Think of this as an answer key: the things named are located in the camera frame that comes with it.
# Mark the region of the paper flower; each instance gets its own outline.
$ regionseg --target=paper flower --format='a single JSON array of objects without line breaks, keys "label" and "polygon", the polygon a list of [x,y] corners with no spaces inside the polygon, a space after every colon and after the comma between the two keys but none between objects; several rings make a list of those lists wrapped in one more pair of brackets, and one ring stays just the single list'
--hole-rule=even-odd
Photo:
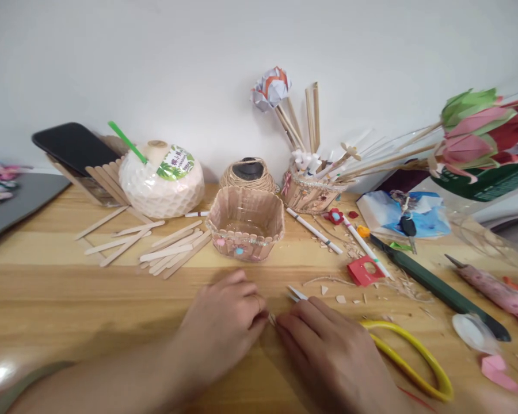
[{"label": "paper flower", "polygon": [[286,72],[277,66],[268,70],[257,81],[255,88],[252,89],[251,99],[256,107],[267,112],[269,109],[276,108],[284,98],[288,97],[291,87],[292,82]]}]

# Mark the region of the twine spool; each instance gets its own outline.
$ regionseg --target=twine spool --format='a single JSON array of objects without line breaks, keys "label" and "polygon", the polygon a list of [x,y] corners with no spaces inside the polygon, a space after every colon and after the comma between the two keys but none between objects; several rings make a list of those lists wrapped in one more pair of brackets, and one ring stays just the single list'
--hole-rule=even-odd
[{"label": "twine spool", "polygon": [[[251,164],[255,162],[263,166],[263,174],[258,179],[253,181],[247,181],[238,177],[234,173],[233,167],[235,165]],[[230,164],[228,168],[225,170],[223,176],[220,178],[219,185],[221,186],[221,188],[228,186],[236,186],[247,189],[268,191],[270,193],[276,192],[275,180],[269,173],[269,169],[266,167],[266,163],[262,158],[254,158],[253,160],[249,161],[236,161],[235,163]]]}]

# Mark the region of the pink paper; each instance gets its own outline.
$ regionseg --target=pink paper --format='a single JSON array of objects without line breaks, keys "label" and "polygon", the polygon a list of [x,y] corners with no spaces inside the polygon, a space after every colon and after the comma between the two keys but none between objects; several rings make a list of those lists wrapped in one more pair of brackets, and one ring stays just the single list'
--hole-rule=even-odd
[{"label": "pink paper", "polygon": [[518,384],[505,374],[506,362],[500,355],[491,355],[482,358],[482,374],[495,384],[518,394]]}]

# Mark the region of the car key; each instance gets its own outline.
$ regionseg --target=car key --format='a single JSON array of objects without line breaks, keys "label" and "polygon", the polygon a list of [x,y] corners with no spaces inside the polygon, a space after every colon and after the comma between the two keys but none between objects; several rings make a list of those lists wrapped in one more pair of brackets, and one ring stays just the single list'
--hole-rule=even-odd
[{"label": "car key", "polygon": [[403,233],[409,237],[409,243],[413,249],[413,254],[416,254],[416,243],[414,242],[414,237],[416,236],[416,226],[414,225],[412,217],[402,216],[399,220],[399,225],[401,226]]}]

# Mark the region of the paper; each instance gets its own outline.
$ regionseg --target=paper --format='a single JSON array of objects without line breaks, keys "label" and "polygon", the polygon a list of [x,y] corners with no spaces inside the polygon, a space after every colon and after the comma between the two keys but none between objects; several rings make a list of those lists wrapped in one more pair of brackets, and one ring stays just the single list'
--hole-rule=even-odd
[{"label": "paper", "polygon": [[284,98],[288,97],[291,87],[292,82],[286,72],[277,66],[268,70],[257,81],[255,88],[252,89],[251,99],[256,107],[263,112],[267,112],[276,108]]},{"label": "paper", "polygon": [[518,383],[505,374],[506,362],[500,355],[482,358],[482,374],[495,384],[518,394]]}]

